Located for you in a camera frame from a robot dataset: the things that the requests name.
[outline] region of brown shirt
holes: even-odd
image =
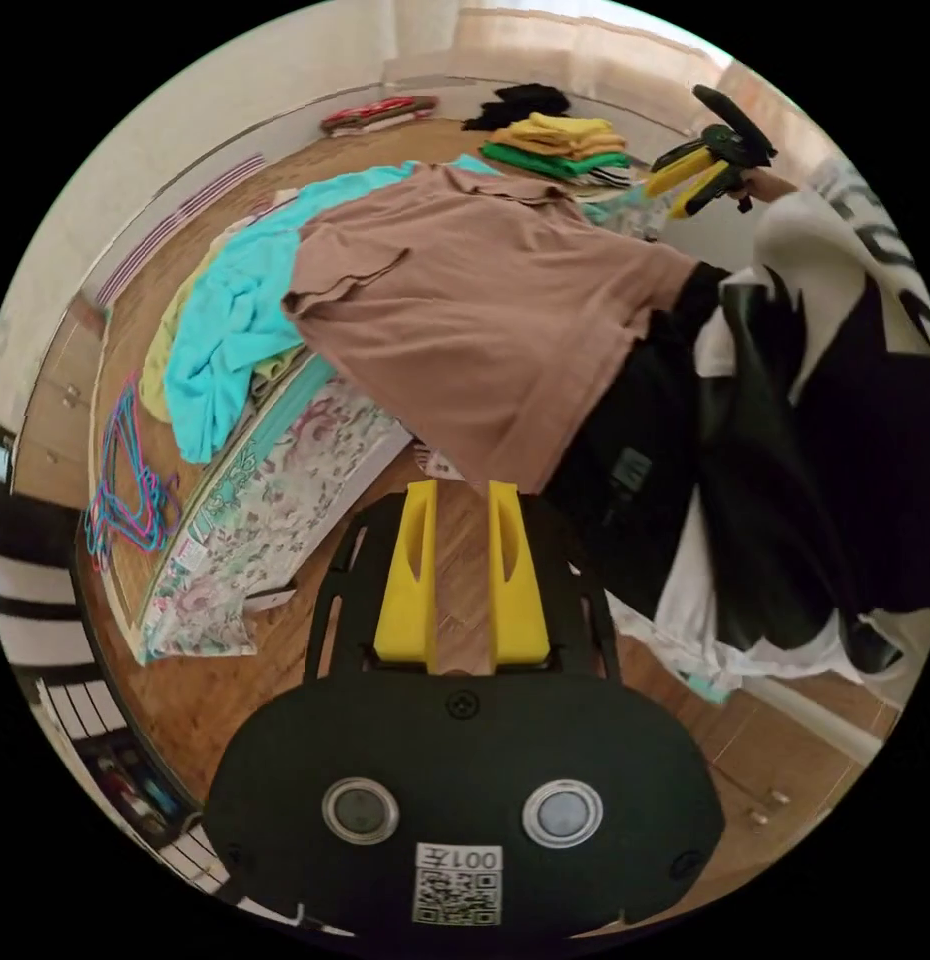
[[[467,480],[530,493],[695,264],[545,181],[424,164],[300,233],[308,346]]]

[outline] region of person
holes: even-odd
[[[464,479],[554,505],[676,669],[838,669],[901,706],[930,645],[928,293],[843,158],[744,180],[767,208],[733,274],[423,165],[302,228],[283,307]]]
[[[930,648],[930,300],[844,159],[745,181],[753,264],[693,268],[543,495],[678,669],[834,669],[900,708]],[[753,409],[703,437],[736,390]]]

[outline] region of drawer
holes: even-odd
[[[852,763],[784,714],[755,701],[714,766],[761,804],[768,816],[763,833],[782,849],[834,795]]]
[[[69,310],[58,328],[42,364],[39,379],[54,383],[73,399],[89,404],[102,342],[93,329],[78,319],[75,311],[75,307]]]
[[[59,457],[85,463],[88,460],[88,431],[91,409],[64,388],[39,380],[32,391],[22,438],[45,447]]]
[[[15,457],[12,493],[84,510],[88,506],[88,472],[84,462],[68,460],[29,440]]]
[[[888,737],[895,722],[897,711],[893,707],[882,703],[864,686],[852,683],[837,673],[783,680],[782,684],[828,707],[836,716],[882,740]]]

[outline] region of black and white striped fabric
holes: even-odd
[[[720,299],[695,344],[701,479],[654,617],[613,603],[619,626],[687,673],[834,669],[901,707],[930,648],[925,284],[833,160],[764,212]],[[769,584],[805,607],[775,615]]]
[[[13,667],[94,663],[67,568],[0,554],[0,642]]]

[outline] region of cabinet door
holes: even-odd
[[[57,383],[39,380],[25,412],[22,440],[87,465],[90,422],[88,404],[77,400]]]
[[[742,698],[753,699],[748,694]],[[826,805],[851,761],[772,707],[755,702],[747,722],[714,761],[716,769],[761,804],[771,859]]]
[[[47,447],[23,440],[15,458],[12,493],[84,510],[88,506],[87,468]]]
[[[73,305],[58,328],[39,379],[61,387],[73,400],[90,404],[102,342],[77,311],[78,307]]]

